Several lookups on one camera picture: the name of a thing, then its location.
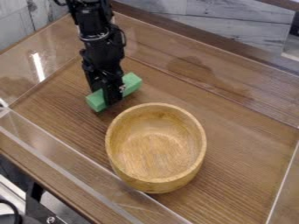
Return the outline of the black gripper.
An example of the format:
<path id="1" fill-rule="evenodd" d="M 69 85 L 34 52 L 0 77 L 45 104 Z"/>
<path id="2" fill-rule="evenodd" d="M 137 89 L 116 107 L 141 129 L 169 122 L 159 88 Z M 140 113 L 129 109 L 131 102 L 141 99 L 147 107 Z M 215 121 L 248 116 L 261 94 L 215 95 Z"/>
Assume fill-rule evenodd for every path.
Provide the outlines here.
<path id="1" fill-rule="evenodd" d="M 89 90 L 96 92 L 103 87 L 105 104 L 111 106 L 123 99 L 124 72 L 120 62 L 125 56 L 125 34 L 115 24 L 104 27 L 80 24 L 79 39 L 84 43 L 81 68 Z"/>

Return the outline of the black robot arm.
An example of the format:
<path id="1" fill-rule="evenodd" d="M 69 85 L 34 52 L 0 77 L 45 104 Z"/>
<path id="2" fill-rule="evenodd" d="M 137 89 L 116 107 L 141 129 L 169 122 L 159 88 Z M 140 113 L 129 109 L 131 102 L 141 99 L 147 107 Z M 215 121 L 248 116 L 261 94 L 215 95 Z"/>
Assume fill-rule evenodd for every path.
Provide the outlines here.
<path id="1" fill-rule="evenodd" d="M 104 103 L 109 106 L 123 99 L 124 86 L 121 60 L 125 57 L 127 37 L 112 22 L 113 11 L 108 0 L 53 0 L 67 6 L 79 30 L 84 48 L 81 68 L 92 92 L 103 91 Z"/>

